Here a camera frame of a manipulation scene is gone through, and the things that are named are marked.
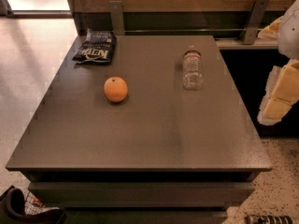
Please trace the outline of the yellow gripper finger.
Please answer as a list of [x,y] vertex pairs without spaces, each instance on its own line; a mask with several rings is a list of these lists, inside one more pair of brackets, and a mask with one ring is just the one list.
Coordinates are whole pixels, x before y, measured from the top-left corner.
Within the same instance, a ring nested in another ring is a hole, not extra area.
[[269,25],[264,27],[257,35],[259,39],[269,39],[277,40],[278,39],[278,30],[282,22],[282,17],[279,17],[272,21]]
[[290,59],[283,67],[273,66],[265,86],[257,120],[271,126],[280,122],[299,101],[299,61]]

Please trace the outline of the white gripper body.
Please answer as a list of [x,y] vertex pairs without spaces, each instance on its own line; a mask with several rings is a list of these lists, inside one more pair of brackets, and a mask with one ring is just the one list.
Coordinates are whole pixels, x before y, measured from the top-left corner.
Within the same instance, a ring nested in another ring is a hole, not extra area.
[[290,59],[299,60],[299,0],[282,17],[278,30],[278,51]]

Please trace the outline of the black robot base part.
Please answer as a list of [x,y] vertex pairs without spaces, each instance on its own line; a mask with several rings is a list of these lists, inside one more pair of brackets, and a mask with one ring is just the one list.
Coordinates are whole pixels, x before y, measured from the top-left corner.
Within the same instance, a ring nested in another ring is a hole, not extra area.
[[66,213],[60,209],[26,215],[24,195],[14,186],[0,196],[0,224],[64,224],[65,220]]

